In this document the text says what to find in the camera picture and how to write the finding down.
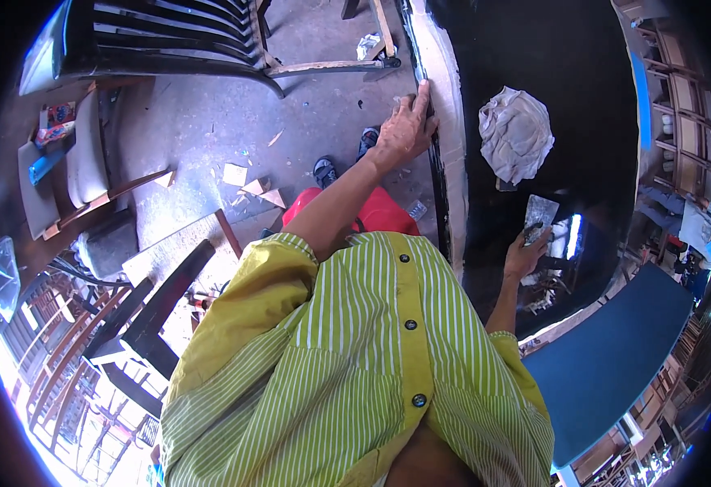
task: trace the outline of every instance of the concrete floor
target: concrete floor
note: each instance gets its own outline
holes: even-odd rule
[[[361,4],[354,19],[343,21],[339,2],[277,2],[266,15],[273,32],[269,50],[286,65],[355,59],[361,36],[376,30],[366,2]],[[311,167],[318,157],[332,155],[340,172],[352,165],[361,131],[383,122],[395,97],[416,89],[397,10],[383,4],[403,65],[376,82],[364,83],[362,73],[285,78],[279,80],[284,100],[253,81],[204,75],[158,76],[123,89],[112,148],[122,161],[121,176],[134,179],[168,164],[177,168],[172,187],[150,183],[133,192],[140,249],[218,208],[231,224],[273,208],[254,197],[233,208],[238,187],[222,181],[226,163],[247,168],[248,182],[269,177],[288,205],[315,185]],[[406,169],[382,184],[400,206],[409,209],[419,199],[428,207],[419,229],[436,244],[428,157]]]

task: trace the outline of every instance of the white cloth rag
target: white cloth rag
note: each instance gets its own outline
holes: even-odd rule
[[[525,91],[505,86],[479,115],[480,153],[493,172],[514,185],[533,179],[555,142],[547,107]]]

